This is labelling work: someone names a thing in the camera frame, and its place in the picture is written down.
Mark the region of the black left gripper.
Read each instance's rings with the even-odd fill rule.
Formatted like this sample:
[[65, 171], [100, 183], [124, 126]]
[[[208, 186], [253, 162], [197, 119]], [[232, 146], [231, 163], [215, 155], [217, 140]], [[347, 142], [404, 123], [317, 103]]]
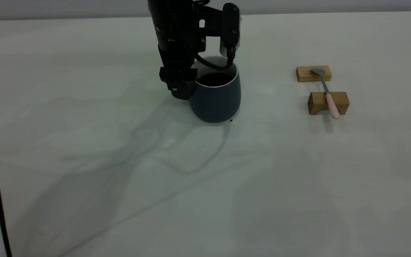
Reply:
[[[189, 100], [198, 72], [197, 69], [190, 67], [194, 63], [193, 50], [198, 53], [200, 48], [199, 18], [178, 20], [178, 25], [181, 34], [178, 33], [178, 26], [171, 18], [156, 18], [158, 50], [162, 60], [159, 76], [173, 97]], [[187, 70], [182, 73], [179, 81], [176, 73], [168, 69]]]

